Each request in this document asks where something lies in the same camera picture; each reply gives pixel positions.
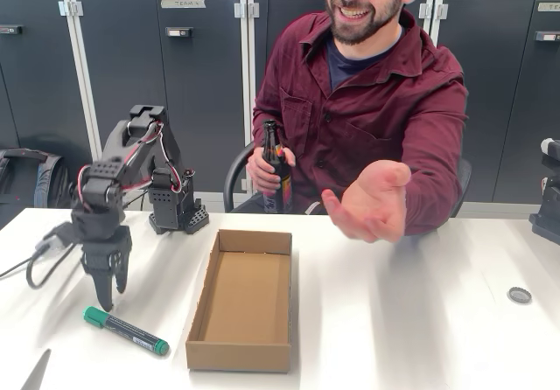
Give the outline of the person's right hand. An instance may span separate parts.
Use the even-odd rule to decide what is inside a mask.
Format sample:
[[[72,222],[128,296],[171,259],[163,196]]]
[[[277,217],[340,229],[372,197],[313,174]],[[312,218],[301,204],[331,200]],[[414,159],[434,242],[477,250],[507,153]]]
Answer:
[[[281,187],[281,176],[263,158],[263,147],[254,147],[246,166],[253,186],[263,195],[274,195]]]

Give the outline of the person's left hand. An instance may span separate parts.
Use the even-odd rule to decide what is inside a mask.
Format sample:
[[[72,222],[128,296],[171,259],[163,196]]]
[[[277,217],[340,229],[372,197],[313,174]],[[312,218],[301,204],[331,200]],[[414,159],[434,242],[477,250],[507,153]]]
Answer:
[[[404,235],[410,178],[408,165],[379,160],[364,168],[342,198],[331,190],[324,190],[321,198],[331,221],[347,238],[396,242]]]

